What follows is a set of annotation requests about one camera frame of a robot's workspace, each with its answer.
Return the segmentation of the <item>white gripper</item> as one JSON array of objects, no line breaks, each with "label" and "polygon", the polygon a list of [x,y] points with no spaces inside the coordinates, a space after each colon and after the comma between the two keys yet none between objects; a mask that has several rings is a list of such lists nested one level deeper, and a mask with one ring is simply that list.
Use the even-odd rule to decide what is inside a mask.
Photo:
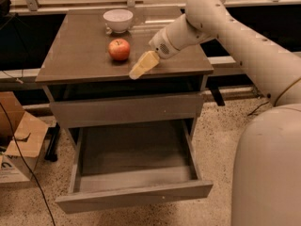
[{"label": "white gripper", "polygon": [[145,52],[129,72],[131,79],[136,80],[159,64],[160,58],[168,59],[179,53],[177,39],[168,29],[162,28],[149,41],[153,51]]}]

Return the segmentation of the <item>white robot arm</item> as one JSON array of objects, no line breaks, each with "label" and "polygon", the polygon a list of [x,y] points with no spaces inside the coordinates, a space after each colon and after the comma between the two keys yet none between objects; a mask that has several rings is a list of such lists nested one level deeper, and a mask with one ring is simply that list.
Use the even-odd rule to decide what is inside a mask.
[{"label": "white robot arm", "polygon": [[189,45],[216,39],[272,108],[239,139],[231,226],[301,226],[301,57],[235,20],[220,0],[187,0],[131,69],[133,79]]}]

